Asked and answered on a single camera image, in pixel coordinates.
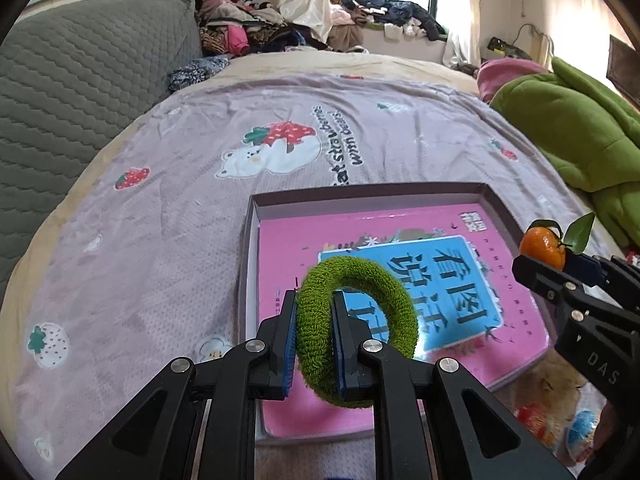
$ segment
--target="pink pillow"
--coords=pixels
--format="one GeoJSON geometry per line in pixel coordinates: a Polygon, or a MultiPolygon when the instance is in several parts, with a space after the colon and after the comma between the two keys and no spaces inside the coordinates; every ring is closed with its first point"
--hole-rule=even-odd
{"type": "Polygon", "coordinates": [[[542,65],[528,59],[506,57],[487,61],[478,71],[478,89],[482,102],[489,103],[497,91],[524,75],[549,73],[542,65]]]}

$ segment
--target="silver bolt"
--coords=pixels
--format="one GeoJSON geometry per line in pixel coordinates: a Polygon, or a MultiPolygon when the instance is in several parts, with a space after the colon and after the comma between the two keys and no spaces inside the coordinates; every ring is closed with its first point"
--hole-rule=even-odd
{"type": "Polygon", "coordinates": [[[367,352],[375,354],[376,352],[380,352],[382,350],[382,343],[377,339],[367,339],[364,343],[362,343],[362,347],[367,352]]]}
{"type": "Polygon", "coordinates": [[[252,354],[262,352],[265,346],[264,341],[260,341],[259,339],[251,339],[251,341],[247,341],[246,345],[244,345],[246,350],[252,354]]]}
{"type": "Polygon", "coordinates": [[[458,361],[456,361],[455,359],[451,357],[445,357],[440,361],[440,368],[442,368],[444,371],[448,372],[449,374],[452,374],[453,372],[458,371],[458,368],[460,368],[460,365],[458,364],[458,361]]]}
{"type": "Polygon", "coordinates": [[[174,359],[171,363],[171,371],[177,374],[181,374],[182,372],[186,372],[191,367],[190,362],[187,359],[182,357],[178,359],[174,359]]]}

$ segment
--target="tangerine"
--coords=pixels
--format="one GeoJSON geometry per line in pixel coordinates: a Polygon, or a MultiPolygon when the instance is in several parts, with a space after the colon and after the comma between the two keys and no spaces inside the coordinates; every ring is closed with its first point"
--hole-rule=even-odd
{"type": "Polygon", "coordinates": [[[563,270],[566,251],[562,240],[547,227],[532,227],[520,242],[520,254],[540,260],[556,270],[563,270]]]}

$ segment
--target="green scrunchie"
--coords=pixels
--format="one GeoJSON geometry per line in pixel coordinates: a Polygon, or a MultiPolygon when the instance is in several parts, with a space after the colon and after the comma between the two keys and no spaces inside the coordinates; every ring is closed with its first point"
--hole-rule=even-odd
{"type": "Polygon", "coordinates": [[[414,356],[418,320],[402,284],[379,264],[353,256],[334,256],[306,275],[298,293],[296,351],[302,376],[321,398],[344,408],[367,408],[369,401],[343,402],[335,386],[331,301],[334,290],[349,286],[369,294],[384,312],[389,344],[414,356]]]}

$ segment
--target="gray quilted headboard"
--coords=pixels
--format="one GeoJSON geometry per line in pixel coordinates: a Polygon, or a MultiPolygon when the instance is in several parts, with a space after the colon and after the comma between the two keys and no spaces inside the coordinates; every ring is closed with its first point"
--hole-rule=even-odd
{"type": "Polygon", "coordinates": [[[0,46],[0,304],[44,219],[95,154],[202,56],[193,0],[85,0],[0,46]]]}

